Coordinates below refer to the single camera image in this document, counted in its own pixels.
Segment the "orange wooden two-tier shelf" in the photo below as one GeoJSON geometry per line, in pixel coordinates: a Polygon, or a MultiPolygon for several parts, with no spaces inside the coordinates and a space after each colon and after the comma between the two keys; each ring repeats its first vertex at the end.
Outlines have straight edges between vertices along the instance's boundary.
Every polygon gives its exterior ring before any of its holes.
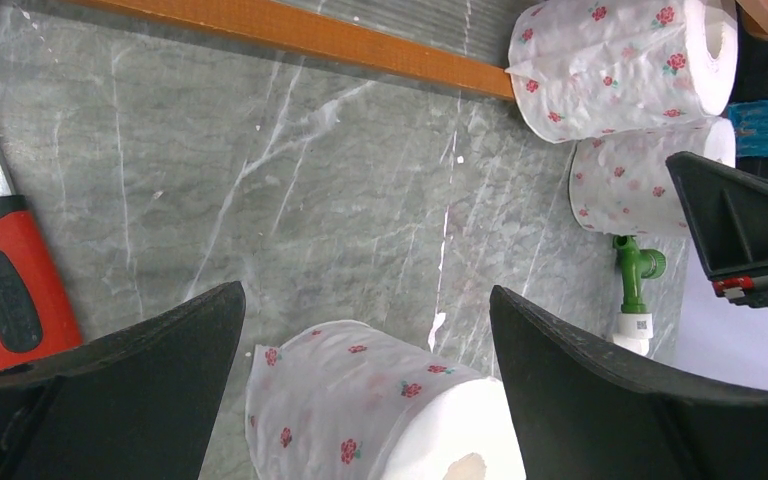
{"type": "Polygon", "coordinates": [[[86,6],[513,100],[500,67],[274,1],[88,0],[86,6]]]}

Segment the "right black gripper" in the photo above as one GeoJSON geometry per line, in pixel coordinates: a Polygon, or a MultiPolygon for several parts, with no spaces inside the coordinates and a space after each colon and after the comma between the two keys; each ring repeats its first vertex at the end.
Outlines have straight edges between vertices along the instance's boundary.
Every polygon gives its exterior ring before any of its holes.
{"type": "Polygon", "coordinates": [[[768,309],[768,179],[690,152],[666,166],[716,295],[768,309]]]}

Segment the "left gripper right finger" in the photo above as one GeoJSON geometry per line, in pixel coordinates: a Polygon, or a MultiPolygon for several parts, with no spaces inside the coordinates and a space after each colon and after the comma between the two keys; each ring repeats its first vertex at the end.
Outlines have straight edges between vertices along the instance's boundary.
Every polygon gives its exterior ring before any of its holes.
{"type": "Polygon", "coordinates": [[[632,353],[495,286],[494,348],[531,479],[768,479],[768,391],[632,353]]]}

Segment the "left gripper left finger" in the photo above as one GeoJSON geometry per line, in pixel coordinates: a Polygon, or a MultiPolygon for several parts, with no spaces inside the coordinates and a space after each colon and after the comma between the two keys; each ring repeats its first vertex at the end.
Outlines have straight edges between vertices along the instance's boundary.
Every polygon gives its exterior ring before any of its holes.
{"type": "Polygon", "coordinates": [[[0,479],[195,479],[241,337],[239,282],[0,373],[0,479]]]}

